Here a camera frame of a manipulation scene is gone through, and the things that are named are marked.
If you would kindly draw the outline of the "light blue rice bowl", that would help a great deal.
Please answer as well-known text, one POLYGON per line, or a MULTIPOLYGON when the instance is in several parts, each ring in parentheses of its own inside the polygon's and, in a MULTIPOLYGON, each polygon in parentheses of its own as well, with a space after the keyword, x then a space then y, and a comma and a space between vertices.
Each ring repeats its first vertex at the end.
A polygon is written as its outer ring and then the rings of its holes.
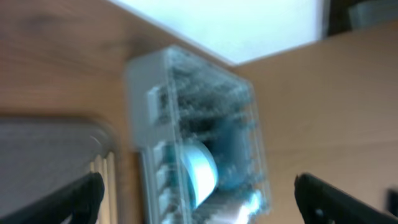
POLYGON ((188 180, 190 208, 197 209, 218 186, 218 169, 209 149, 198 141, 182 144, 180 160, 188 180))

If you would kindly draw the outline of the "blue plate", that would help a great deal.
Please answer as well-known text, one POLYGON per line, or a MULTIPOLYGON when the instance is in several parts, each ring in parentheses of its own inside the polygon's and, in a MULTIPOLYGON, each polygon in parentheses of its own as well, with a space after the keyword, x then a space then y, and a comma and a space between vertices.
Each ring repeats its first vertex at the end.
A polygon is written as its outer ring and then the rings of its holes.
POLYGON ((231 190, 243 184, 247 176, 248 145, 246 132, 238 121, 223 119, 217 126, 218 137, 211 153, 218 170, 218 188, 231 190))

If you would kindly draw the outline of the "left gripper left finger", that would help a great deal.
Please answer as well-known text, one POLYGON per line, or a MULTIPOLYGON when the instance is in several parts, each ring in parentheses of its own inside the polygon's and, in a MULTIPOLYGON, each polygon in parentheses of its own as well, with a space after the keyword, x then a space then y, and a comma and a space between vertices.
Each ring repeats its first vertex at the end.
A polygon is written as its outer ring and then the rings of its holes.
POLYGON ((90 172, 56 192, 1 218, 1 223, 96 223, 104 197, 100 173, 90 172))

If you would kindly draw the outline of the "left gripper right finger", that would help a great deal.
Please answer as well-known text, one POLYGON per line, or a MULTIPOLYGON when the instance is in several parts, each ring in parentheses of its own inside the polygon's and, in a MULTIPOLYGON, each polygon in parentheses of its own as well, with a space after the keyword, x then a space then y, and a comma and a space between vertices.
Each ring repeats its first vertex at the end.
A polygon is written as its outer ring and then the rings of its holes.
POLYGON ((295 201, 305 224, 397 224, 397 192, 390 190, 387 195, 388 215, 310 173, 296 176, 294 182, 295 201))

